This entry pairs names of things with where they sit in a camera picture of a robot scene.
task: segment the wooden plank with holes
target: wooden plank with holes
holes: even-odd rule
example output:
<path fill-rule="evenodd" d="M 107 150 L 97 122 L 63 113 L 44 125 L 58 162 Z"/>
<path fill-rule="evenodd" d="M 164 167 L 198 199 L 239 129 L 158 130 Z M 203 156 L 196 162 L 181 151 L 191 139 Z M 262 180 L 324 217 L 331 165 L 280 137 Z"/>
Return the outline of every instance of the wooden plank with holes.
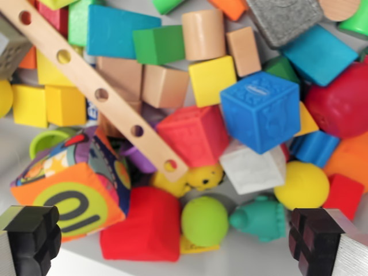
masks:
<path fill-rule="evenodd" d="M 179 179 L 187 165 L 156 134 L 95 69 L 79 56 L 37 10 L 26 0 L 0 0 L 0 12 L 7 17 L 76 87 L 124 134 L 168 180 Z M 139 126 L 143 135 L 131 130 Z M 167 162 L 176 169 L 165 169 Z"/>

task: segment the pile of toys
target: pile of toys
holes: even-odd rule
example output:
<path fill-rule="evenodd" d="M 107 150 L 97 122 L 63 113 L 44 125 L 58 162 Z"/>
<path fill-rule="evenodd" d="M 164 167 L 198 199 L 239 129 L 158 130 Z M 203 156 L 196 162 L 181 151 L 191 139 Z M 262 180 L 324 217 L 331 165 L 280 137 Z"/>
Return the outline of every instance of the pile of toys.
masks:
<path fill-rule="evenodd" d="M 16 124 L 60 127 L 35 138 L 11 190 L 21 204 L 56 205 L 64 242 L 101 231 L 106 259 L 175 262 L 218 250 L 229 227 L 260 242 L 285 237 L 295 208 L 354 219 L 368 191 L 368 50 L 319 22 L 367 39 L 368 0 L 209 0 L 214 9 L 173 26 L 103 0 L 29 2 L 136 112 L 175 110 L 148 123 L 189 167 L 167 179 L 0 17 L 0 117 L 13 108 Z M 145 5 L 166 15 L 182 2 Z M 250 26 L 226 32 L 224 17 L 244 13 L 278 57 L 261 64 Z M 164 66 L 185 59 L 188 72 Z M 37 86 L 22 84 L 25 68 Z M 190 81 L 196 103 L 183 107 Z"/>

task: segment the blue rubber cube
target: blue rubber cube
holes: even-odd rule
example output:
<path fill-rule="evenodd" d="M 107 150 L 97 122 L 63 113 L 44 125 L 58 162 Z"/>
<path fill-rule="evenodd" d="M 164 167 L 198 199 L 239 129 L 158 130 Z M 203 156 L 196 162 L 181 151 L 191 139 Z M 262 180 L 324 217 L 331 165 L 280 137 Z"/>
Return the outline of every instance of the blue rubber cube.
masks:
<path fill-rule="evenodd" d="M 339 138 L 316 131 L 296 138 L 291 152 L 298 160 L 323 168 L 339 143 Z"/>
<path fill-rule="evenodd" d="M 358 54 L 319 25 L 281 49 L 299 74 L 319 86 L 329 85 Z"/>
<path fill-rule="evenodd" d="M 257 72 L 221 92 L 229 134 L 259 154 L 300 131 L 299 85 Z"/>
<path fill-rule="evenodd" d="M 89 6 L 87 53 L 91 56 L 135 59 L 133 31 L 161 27 L 161 18 L 114 9 Z"/>

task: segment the green ball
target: green ball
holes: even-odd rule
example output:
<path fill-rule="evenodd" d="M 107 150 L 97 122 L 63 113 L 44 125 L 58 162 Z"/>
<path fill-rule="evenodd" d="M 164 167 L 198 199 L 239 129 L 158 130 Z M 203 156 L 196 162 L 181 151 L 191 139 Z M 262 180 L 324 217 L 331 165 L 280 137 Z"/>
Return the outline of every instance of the green ball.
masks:
<path fill-rule="evenodd" d="M 184 207 L 182 230 L 193 244 L 216 246 L 225 238 L 228 229 L 228 213 L 220 201 L 212 197 L 200 197 Z"/>

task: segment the white block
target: white block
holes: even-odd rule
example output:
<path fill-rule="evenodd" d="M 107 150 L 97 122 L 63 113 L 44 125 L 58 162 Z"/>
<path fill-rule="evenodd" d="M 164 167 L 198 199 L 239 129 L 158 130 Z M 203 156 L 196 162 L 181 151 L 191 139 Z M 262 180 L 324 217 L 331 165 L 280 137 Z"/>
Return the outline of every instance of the white block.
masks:
<path fill-rule="evenodd" d="M 238 194 L 285 184 L 286 159 L 280 146 L 260 155 L 234 140 L 220 157 L 220 163 Z"/>

